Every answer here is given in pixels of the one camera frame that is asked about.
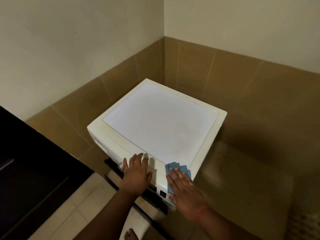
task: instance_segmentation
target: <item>washing machine lid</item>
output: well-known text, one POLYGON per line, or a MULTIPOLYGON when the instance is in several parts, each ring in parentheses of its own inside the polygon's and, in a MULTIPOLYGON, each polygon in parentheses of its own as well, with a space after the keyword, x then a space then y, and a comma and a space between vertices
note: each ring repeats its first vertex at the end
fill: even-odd
POLYGON ((164 164, 177 162, 189 168, 218 115, 147 82, 103 121, 164 164))

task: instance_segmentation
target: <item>person's left hand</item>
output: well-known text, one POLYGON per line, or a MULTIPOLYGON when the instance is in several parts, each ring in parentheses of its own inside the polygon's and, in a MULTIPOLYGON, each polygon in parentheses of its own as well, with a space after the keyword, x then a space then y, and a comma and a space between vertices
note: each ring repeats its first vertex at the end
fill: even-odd
POLYGON ((132 194, 134 197, 139 197, 148 187, 152 179, 152 172, 147 173, 148 160, 144 158, 141 162, 143 153, 134 154, 129 161, 123 159, 124 176, 120 185, 120 189, 132 194))

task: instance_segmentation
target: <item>blue cloth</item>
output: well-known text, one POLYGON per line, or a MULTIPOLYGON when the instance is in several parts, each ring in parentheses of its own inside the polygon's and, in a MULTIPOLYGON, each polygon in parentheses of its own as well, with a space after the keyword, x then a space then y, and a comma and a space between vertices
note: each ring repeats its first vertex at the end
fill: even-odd
MULTIPOLYGON (((171 173, 170 173, 170 168, 173 168, 173 169, 180 169, 180 171, 182 173, 186 173, 190 178, 191 178, 191 171, 188 170, 187 166, 186 165, 182 165, 180 166, 180 163, 177 163, 177 162, 171 162, 171 163, 168 163, 165 165, 165 172, 166 173, 169 173, 170 176, 172 177, 171 173)), ((172 191, 172 189, 170 188, 170 185, 168 184, 168 193, 171 193, 171 194, 174 194, 174 192, 172 191)))

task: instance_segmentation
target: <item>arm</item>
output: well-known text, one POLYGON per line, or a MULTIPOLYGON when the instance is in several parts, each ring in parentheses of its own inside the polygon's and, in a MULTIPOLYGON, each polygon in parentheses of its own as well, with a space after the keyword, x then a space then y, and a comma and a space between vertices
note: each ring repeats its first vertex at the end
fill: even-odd
POLYGON ((166 177, 174 192, 168 194, 171 201, 188 220, 197 223, 210 239, 259 239, 211 209, 188 175, 172 168, 170 173, 172 178, 169 174, 166 177))
POLYGON ((134 201, 148 188, 152 173, 147 173, 148 158, 141 162, 143 153, 123 160, 124 177, 118 192, 101 212, 74 240, 119 239, 123 225, 134 201))

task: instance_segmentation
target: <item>hand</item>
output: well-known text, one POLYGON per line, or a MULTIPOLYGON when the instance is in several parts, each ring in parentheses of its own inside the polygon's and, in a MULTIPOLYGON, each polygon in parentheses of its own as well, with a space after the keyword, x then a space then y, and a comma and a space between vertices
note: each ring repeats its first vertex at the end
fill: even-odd
POLYGON ((123 159, 124 176, 120 185, 120 189, 130 193, 132 196, 138 198, 148 187, 152 179, 152 172, 147 173, 148 160, 145 157, 142 162, 143 153, 134 154, 129 161, 123 159))
POLYGON ((198 191, 192 180, 185 173, 176 168, 170 168, 170 174, 166 174, 167 181, 174 192, 168 196, 177 210, 190 221, 198 222, 201 212, 209 208, 206 199, 198 191))

